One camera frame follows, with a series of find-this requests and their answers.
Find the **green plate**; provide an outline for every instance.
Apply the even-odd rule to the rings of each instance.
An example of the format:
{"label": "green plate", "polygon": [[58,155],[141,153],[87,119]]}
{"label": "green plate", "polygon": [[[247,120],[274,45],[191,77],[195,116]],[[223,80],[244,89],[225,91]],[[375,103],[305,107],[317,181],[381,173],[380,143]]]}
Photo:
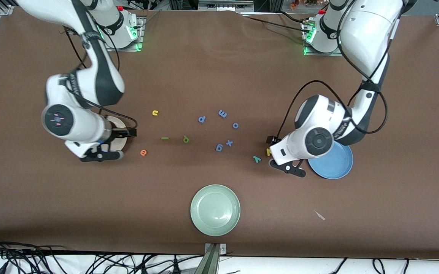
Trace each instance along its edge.
{"label": "green plate", "polygon": [[225,235],[240,219],[240,201],[231,189],[223,185],[205,186],[192,199],[191,219],[196,228],[206,235]]}

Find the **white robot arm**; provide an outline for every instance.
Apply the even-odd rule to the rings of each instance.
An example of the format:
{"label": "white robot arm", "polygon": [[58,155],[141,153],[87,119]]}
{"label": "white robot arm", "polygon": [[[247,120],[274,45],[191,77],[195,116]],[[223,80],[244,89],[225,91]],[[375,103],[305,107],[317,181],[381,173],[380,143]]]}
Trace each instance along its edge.
{"label": "white robot arm", "polygon": [[[337,28],[343,14],[341,11],[348,8],[347,3],[348,0],[345,0],[337,5],[339,10],[333,9],[334,5],[328,8],[325,15],[332,14],[338,20],[324,20],[331,29]],[[371,80],[363,77],[352,108],[322,95],[315,95],[304,101],[294,120],[296,129],[270,147],[277,165],[321,157],[330,151],[334,140],[343,145],[351,145],[364,137],[364,132],[355,128],[355,124],[363,131],[368,128],[389,63],[385,50],[391,38],[390,32],[397,23],[402,6],[402,0],[355,0],[350,4],[351,9],[342,22],[340,43],[347,58],[365,75],[371,76]],[[320,31],[316,35],[320,35],[319,41],[326,45],[317,49],[324,48],[326,52],[334,50],[332,41],[337,46],[336,34],[329,37],[324,31]]]}
{"label": "white robot arm", "polygon": [[103,37],[108,48],[123,49],[136,41],[136,14],[126,10],[119,11],[113,0],[81,0],[94,17],[100,29],[106,33]]}
{"label": "white robot arm", "polygon": [[[124,93],[124,82],[86,7],[80,0],[17,2],[27,13],[40,20],[75,30],[92,64],[87,69],[49,77],[47,107],[42,112],[44,128],[66,140],[66,146],[82,161],[122,158],[121,148],[113,150],[110,143],[115,138],[136,136],[136,129],[126,128],[124,124],[112,122],[89,110],[93,106],[117,104]],[[102,144],[108,144],[107,151],[101,151]]]}

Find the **plate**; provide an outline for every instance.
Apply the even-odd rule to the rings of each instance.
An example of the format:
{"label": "plate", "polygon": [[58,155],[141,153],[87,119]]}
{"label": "plate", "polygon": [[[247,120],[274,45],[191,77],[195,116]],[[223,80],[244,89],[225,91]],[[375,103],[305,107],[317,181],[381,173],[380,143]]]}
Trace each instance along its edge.
{"label": "plate", "polygon": [[[113,117],[113,116],[108,116],[106,117],[106,119],[110,122],[112,122],[113,124],[115,124],[116,127],[118,128],[126,128],[127,126],[125,126],[125,124],[122,122],[122,120]],[[127,139],[128,138],[115,138],[113,141],[111,141],[111,149],[112,150],[121,150],[124,148],[125,144],[127,143]],[[101,145],[101,150],[103,150],[104,152],[107,152],[109,149],[108,145]]]}
{"label": "plate", "polygon": [[240,219],[240,201],[231,189],[223,185],[205,186],[192,199],[191,219],[196,228],[206,235],[225,235]]}
{"label": "plate", "polygon": [[312,170],[326,179],[343,178],[352,170],[353,153],[349,146],[334,142],[333,148],[320,158],[308,160]]}

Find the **black cable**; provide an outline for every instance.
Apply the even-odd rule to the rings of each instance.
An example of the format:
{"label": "black cable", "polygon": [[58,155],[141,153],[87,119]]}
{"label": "black cable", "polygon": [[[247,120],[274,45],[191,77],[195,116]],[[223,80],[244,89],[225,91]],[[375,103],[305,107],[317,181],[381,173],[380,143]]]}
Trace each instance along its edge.
{"label": "black cable", "polygon": [[111,41],[111,43],[113,45],[113,48],[115,48],[116,58],[118,59],[118,67],[116,69],[118,71],[120,71],[120,55],[118,54],[118,49],[115,46],[115,42],[113,42],[113,39],[111,38],[111,36],[108,33],[106,33],[106,31],[103,31],[103,33],[105,33],[108,36],[108,38],[110,38],[110,41]]}
{"label": "black cable", "polygon": [[310,85],[310,84],[312,84],[312,83],[317,83],[317,82],[320,82],[320,81],[319,81],[319,80],[312,80],[312,81],[307,82],[307,83],[306,83],[305,85],[303,85],[303,86],[301,87],[301,89],[296,93],[296,96],[294,96],[294,99],[292,99],[291,104],[289,105],[289,108],[287,109],[287,113],[285,114],[284,121],[282,121],[282,124],[280,125],[279,132],[277,132],[277,137],[280,137],[280,132],[282,131],[282,127],[284,126],[285,121],[287,120],[287,116],[289,116],[289,112],[291,111],[291,107],[292,107],[292,105],[294,104],[295,100],[297,99],[297,96],[299,96],[299,94],[301,93],[301,91],[302,91],[305,87],[307,87],[308,85]]}
{"label": "black cable", "polygon": [[190,260],[190,259],[194,259],[194,258],[203,257],[203,256],[204,256],[204,255],[197,255],[197,256],[188,257],[188,258],[185,258],[185,259],[182,259],[182,260],[178,260],[178,261],[177,261],[177,264],[171,264],[171,265],[169,265],[168,267],[164,268],[162,271],[158,272],[157,274],[162,274],[162,273],[165,272],[167,269],[173,267],[174,265],[178,265],[178,264],[180,264],[180,263],[182,263],[182,262],[184,262],[184,261],[187,261],[187,260]]}
{"label": "black cable", "polygon": [[128,120],[132,121],[132,122],[135,124],[135,125],[133,126],[133,128],[137,128],[137,127],[138,127],[138,122],[137,122],[134,118],[132,118],[132,117],[130,117],[130,116],[126,116],[126,115],[121,114],[121,113],[118,113],[118,112],[115,112],[115,111],[112,111],[112,110],[109,110],[109,109],[107,109],[107,108],[105,108],[105,107],[103,107],[103,106],[100,106],[100,105],[98,105],[98,104],[95,104],[95,103],[89,101],[88,99],[82,97],[82,96],[79,95],[79,94],[74,94],[74,93],[72,92],[72,90],[70,90],[70,89],[68,88],[68,86],[66,86],[66,89],[68,90],[69,93],[71,93],[72,95],[74,95],[76,98],[83,100],[84,102],[88,103],[89,105],[92,105],[92,106],[94,106],[94,107],[97,107],[97,108],[99,108],[100,110],[104,110],[104,111],[106,111],[106,112],[108,112],[108,113],[111,113],[111,114],[114,114],[114,115],[117,115],[117,116],[123,117],[123,118],[125,118],[125,119],[128,119]]}
{"label": "black cable", "polygon": [[151,266],[148,266],[148,267],[145,267],[145,269],[149,269],[149,268],[153,268],[153,267],[157,267],[157,266],[159,266],[159,265],[161,265],[161,264],[164,264],[164,263],[173,263],[174,261],[173,260],[166,260],[166,261],[163,261],[163,262],[160,262],[160,263],[157,263],[157,264],[154,264],[154,265],[151,265]]}
{"label": "black cable", "polygon": [[149,260],[151,260],[153,257],[156,257],[158,254],[153,254],[150,255],[150,257],[148,257],[147,259],[145,259],[145,255],[143,255],[142,258],[142,263],[137,265],[134,269],[132,269],[132,271],[130,271],[129,273],[137,273],[140,269],[142,269],[142,267],[145,266],[145,264],[148,263]]}
{"label": "black cable", "polygon": [[404,267],[404,271],[402,272],[402,274],[406,274],[407,267],[409,267],[409,259],[406,259],[406,266]]}
{"label": "black cable", "polygon": [[131,261],[133,263],[133,269],[135,269],[137,267],[137,265],[135,264],[135,259],[133,258],[133,256],[131,257]]}
{"label": "black cable", "polygon": [[[380,263],[380,266],[382,267],[382,272],[380,272],[379,269],[375,266],[375,262],[376,261],[378,261]],[[378,274],[385,274],[385,267],[383,267],[383,263],[382,263],[382,261],[379,258],[373,258],[372,259],[372,266],[373,266],[373,269],[375,269],[375,271]]]}
{"label": "black cable", "polygon": [[348,260],[348,258],[344,258],[344,259],[341,261],[341,263],[338,265],[338,267],[336,268],[336,270],[335,270],[334,272],[331,272],[331,274],[337,274],[337,273],[340,271],[340,269],[341,269],[341,267],[343,266],[343,264],[346,262],[346,260]]}
{"label": "black cable", "polygon": [[106,260],[110,260],[110,259],[111,259],[112,257],[114,257],[114,256],[116,256],[116,255],[115,255],[115,254],[110,255],[108,258],[105,258],[105,256],[103,256],[104,260],[103,260],[102,262],[98,263],[97,265],[95,265],[95,264],[96,264],[99,260],[98,260],[98,261],[95,260],[95,262],[93,262],[93,264],[90,265],[89,268],[86,270],[85,274],[93,274],[94,271],[95,271],[100,265],[102,265],[104,262],[106,262]]}
{"label": "black cable", "polygon": [[3,252],[2,252],[2,260],[5,260],[5,259],[7,260],[7,262],[11,263],[12,265],[14,265],[16,267],[16,269],[18,270],[18,274],[20,274],[21,272],[25,273],[23,271],[23,269],[20,267],[20,265],[18,264],[18,261],[16,260],[16,258],[14,258],[15,262],[13,262],[11,260],[11,258],[9,257],[8,254],[6,255],[6,258],[3,258]]}
{"label": "black cable", "polygon": [[[352,7],[352,5],[355,3],[355,1],[352,1],[348,7],[346,8],[345,12],[343,12],[343,15],[340,18],[340,21],[338,22],[338,27],[336,28],[336,32],[338,33],[338,35],[336,36],[336,42],[338,43],[338,48],[341,52],[341,55],[346,59],[346,61],[353,67],[355,68],[355,70],[357,70],[361,75],[363,75],[366,79],[368,83],[373,83],[373,80],[371,79],[373,77],[373,75],[375,74],[375,72],[378,70],[378,68],[380,67],[380,65],[382,64],[383,60],[385,59],[385,56],[388,54],[388,49],[390,48],[390,45],[392,43],[392,40],[388,41],[387,47],[385,49],[385,52],[383,53],[379,63],[377,64],[376,68],[373,70],[372,74],[370,76],[368,76],[366,73],[364,73],[360,68],[358,68],[355,64],[353,64],[353,62],[348,58],[348,56],[346,56],[345,52],[343,52],[343,48],[341,46],[341,42],[340,42],[340,29],[341,29],[341,23],[343,22],[344,17],[346,16],[346,14],[348,13],[348,11],[350,10],[350,8]],[[380,131],[383,126],[385,126],[385,123],[388,120],[388,105],[387,105],[387,101],[385,100],[384,95],[382,94],[382,92],[378,89],[378,86],[376,86],[377,90],[375,91],[378,95],[380,95],[380,98],[383,101],[383,107],[385,109],[385,116],[383,118],[382,123],[380,124],[380,126],[376,129],[376,130],[372,130],[372,131],[366,131],[363,130],[362,128],[360,128],[358,126],[358,124],[356,124],[353,120],[351,121],[351,123],[353,124],[353,126],[361,133],[364,134],[373,134],[376,133],[378,131]],[[350,98],[350,100],[348,101],[348,105],[351,104],[353,98],[355,98],[355,96],[360,92],[361,87],[358,88],[358,90],[352,95],[352,97]]]}
{"label": "black cable", "polygon": [[[42,248],[48,248],[49,252],[51,254],[51,256],[54,258],[54,260],[56,261],[56,264],[59,266],[59,268],[62,270],[63,273],[67,274],[66,271],[63,269],[62,265],[59,263],[59,261],[57,260],[57,258],[54,255],[54,251],[52,250],[52,246],[50,245],[46,245],[46,246],[36,246],[36,245],[32,245],[32,244],[25,244],[25,243],[18,243],[18,242],[10,242],[10,241],[0,241],[0,246],[2,246],[2,248],[6,248],[5,247],[8,246],[7,249],[10,249],[10,245],[15,245],[15,246],[24,246],[24,247],[30,247],[30,248],[34,248],[35,250],[37,250],[40,255],[37,255],[40,258],[40,262],[42,262],[44,264],[44,266],[47,268],[47,270],[49,271],[49,274],[53,274],[53,272],[51,271],[50,267],[49,267],[49,263],[47,262],[46,259],[46,255],[44,255],[44,253],[42,251],[44,251]],[[36,263],[36,267],[38,268],[38,264],[37,260],[35,260],[35,256],[31,257],[34,262]]]}
{"label": "black cable", "polygon": [[124,263],[120,263],[121,261],[123,261],[124,262],[124,260],[126,259],[126,258],[129,258],[129,257],[131,257],[131,256],[133,256],[133,254],[128,254],[128,255],[126,255],[126,256],[123,256],[121,259],[119,259],[118,261],[114,261],[113,262],[113,264],[112,265],[108,265],[106,268],[105,268],[105,271],[103,272],[103,274],[105,274],[106,272],[108,272],[111,268],[113,268],[113,267],[115,267],[115,266],[118,266],[118,267],[124,267],[124,268],[126,268],[127,270],[129,269],[129,268],[131,268],[130,266],[128,266],[128,265],[126,265],[126,264],[124,264]]}
{"label": "black cable", "polygon": [[77,64],[77,66],[74,68],[74,70],[78,70],[81,68],[81,66],[84,66],[84,62],[86,62],[86,59],[87,59],[87,52],[84,53],[83,62]]}
{"label": "black cable", "polygon": [[290,16],[287,12],[285,11],[276,11],[275,13],[280,13],[280,14],[284,14],[287,18],[289,18],[290,20],[297,22],[297,23],[302,23],[303,20],[305,19],[296,19],[292,16]]}
{"label": "black cable", "polygon": [[257,19],[257,18],[249,17],[249,16],[247,16],[247,18],[255,20],[255,21],[260,21],[260,22],[263,22],[263,23],[279,26],[279,27],[282,27],[282,28],[288,28],[288,29],[298,30],[298,31],[302,31],[302,32],[309,32],[309,30],[294,28],[294,27],[290,27],[290,26],[285,26],[285,25],[274,23],[274,22],[269,22],[269,21],[265,21],[265,20],[262,20],[262,19]]}
{"label": "black cable", "polygon": [[[2,248],[2,247],[0,247],[0,250],[6,251],[7,254],[11,253],[12,255],[16,255],[18,258],[25,260],[28,263],[28,265],[30,266],[30,268],[33,269],[33,271],[35,271],[38,274],[41,273],[40,269],[38,269],[35,265],[33,265],[32,262],[27,257],[22,255],[20,252],[13,250],[13,249]],[[9,259],[9,262],[11,264],[13,264],[14,266],[16,266],[17,268],[19,268],[21,271],[23,271],[23,269],[21,269],[17,263],[12,262],[10,259]]]}
{"label": "black cable", "polygon": [[77,56],[77,58],[79,59],[79,62],[80,62],[77,67],[80,67],[82,65],[84,68],[87,68],[86,65],[84,64],[83,59],[81,59],[81,57],[79,56],[79,53],[77,52],[77,49],[76,49],[76,47],[74,45],[74,42],[72,42],[72,39],[70,38],[69,31],[72,31],[72,32],[75,33],[75,31],[71,30],[70,28],[64,27],[64,32],[66,33],[66,35],[67,35],[67,37],[69,39],[70,45],[72,46],[72,49],[74,50],[74,53],[76,54],[76,56]]}

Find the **brown paper tabletop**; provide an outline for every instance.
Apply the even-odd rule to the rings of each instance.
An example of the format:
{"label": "brown paper tabletop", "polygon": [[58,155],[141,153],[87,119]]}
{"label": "brown paper tabletop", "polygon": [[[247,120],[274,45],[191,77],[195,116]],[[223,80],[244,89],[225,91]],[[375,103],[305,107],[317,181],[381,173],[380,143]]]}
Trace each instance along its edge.
{"label": "brown paper tabletop", "polygon": [[[307,163],[305,178],[268,166],[265,139],[303,84],[324,80],[347,102],[361,81],[342,57],[304,56],[298,31],[233,12],[160,12],[142,52],[120,53],[126,93],[110,109],[136,118],[138,137],[124,159],[104,163],[81,163],[41,125],[46,79],[78,64],[60,31],[19,8],[0,22],[1,239],[93,251],[202,253],[206,242],[226,242],[234,255],[439,258],[432,17],[402,18],[383,87],[388,122],[352,145],[355,163],[339,180],[320,178]],[[308,87],[282,136],[318,93],[334,98],[320,84]],[[380,101],[371,128],[382,118]],[[215,151],[227,140],[232,147]],[[240,220],[225,236],[205,236],[190,219],[192,197],[209,184],[240,200]]]}

